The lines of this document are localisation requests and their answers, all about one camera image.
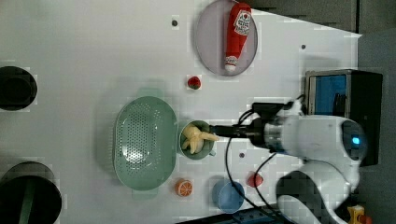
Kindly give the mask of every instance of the blue cup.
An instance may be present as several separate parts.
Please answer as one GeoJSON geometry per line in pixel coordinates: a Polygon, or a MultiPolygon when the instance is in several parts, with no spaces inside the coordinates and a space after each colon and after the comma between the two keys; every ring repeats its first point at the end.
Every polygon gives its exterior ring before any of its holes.
{"type": "MultiPolygon", "coordinates": [[[[245,195],[242,185],[237,182],[234,183],[239,191],[245,195]]],[[[215,205],[226,214],[237,212],[245,200],[228,179],[223,179],[216,183],[212,190],[212,199],[215,205]]]]}

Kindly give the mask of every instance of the ketchup bottle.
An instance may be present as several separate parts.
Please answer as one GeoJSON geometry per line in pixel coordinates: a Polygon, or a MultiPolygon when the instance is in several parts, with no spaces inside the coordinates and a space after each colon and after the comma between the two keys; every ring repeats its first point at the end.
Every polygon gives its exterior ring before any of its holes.
{"type": "Polygon", "coordinates": [[[251,20],[251,8],[246,3],[236,3],[230,12],[227,28],[227,51],[225,69],[232,72],[236,68],[242,48],[248,38],[251,20]]]}

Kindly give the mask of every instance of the black circular object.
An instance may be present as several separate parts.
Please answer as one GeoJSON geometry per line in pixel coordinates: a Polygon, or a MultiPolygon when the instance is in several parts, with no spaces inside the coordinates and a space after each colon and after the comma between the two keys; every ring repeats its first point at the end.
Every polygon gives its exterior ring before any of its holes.
{"type": "Polygon", "coordinates": [[[19,223],[27,192],[32,194],[28,223],[53,224],[61,213],[61,193],[48,179],[32,175],[8,180],[0,186],[0,222],[19,223]]]}
{"type": "Polygon", "coordinates": [[[0,68],[0,108],[20,110],[30,105],[37,95],[33,76],[19,67],[0,68]]]}

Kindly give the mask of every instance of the white tabletop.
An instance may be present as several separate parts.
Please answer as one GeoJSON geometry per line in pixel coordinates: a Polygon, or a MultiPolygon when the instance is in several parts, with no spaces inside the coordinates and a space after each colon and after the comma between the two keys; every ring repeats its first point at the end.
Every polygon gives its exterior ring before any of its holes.
{"type": "MultiPolygon", "coordinates": [[[[139,88],[159,87],[179,119],[232,124],[254,101],[298,96],[307,70],[356,68],[359,36],[253,10],[259,34],[253,64],[240,76],[219,77],[201,65],[191,41],[210,2],[0,1],[0,66],[30,69],[38,85],[33,105],[0,113],[0,175],[21,161],[48,165],[64,199],[62,224],[175,223],[220,214],[210,193],[226,176],[226,139],[215,144],[215,157],[197,162],[177,155],[157,197],[136,201],[112,168],[111,133],[120,109],[139,88]],[[187,90],[187,75],[202,75],[202,89],[187,90]],[[193,182],[190,197],[172,191],[180,177],[193,182]]],[[[246,178],[267,157],[266,149],[245,140],[232,144],[233,177],[257,204],[263,203],[246,178]]],[[[276,156],[263,168],[260,189],[270,203],[276,181],[299,166],[298,159],[276,156]]]]}

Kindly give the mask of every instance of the green colander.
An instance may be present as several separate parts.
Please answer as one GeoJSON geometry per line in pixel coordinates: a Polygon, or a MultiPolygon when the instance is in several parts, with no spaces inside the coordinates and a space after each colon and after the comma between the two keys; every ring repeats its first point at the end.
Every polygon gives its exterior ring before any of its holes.
{"type": "Polygon", "coordinates": [[[163,100],[145,96],[125,106],[115,126],[114,168],[134,190],[158,188],[176,164],[177,118],[163,100]]]}

